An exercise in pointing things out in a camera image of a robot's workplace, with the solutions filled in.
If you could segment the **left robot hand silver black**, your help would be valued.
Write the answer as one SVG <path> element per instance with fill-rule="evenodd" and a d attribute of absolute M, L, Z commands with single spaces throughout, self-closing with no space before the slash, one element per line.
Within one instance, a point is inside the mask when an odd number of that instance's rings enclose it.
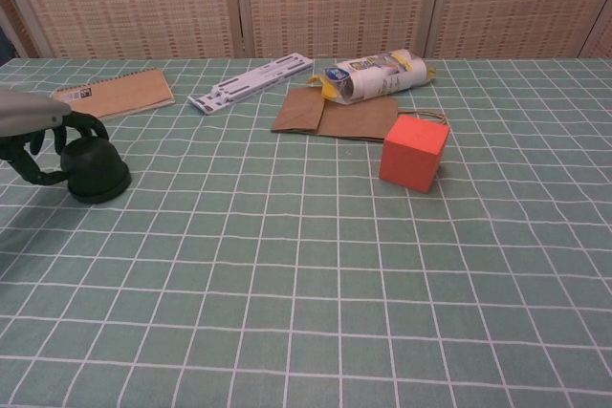
<path fill-rule="evenodd" d="M 61 154 L 66 147 L 69 127 L 84 138 L 109 139 L 99 119 L 77 112 L 65 102 L 34 93 L 1 90 L 1 160 L 24 181 L 47 186 L 68 178 L 61 170 L 42 171 L 33 157 L 40 152 L 48 130 L 54 133 L 56 153 Z"/>

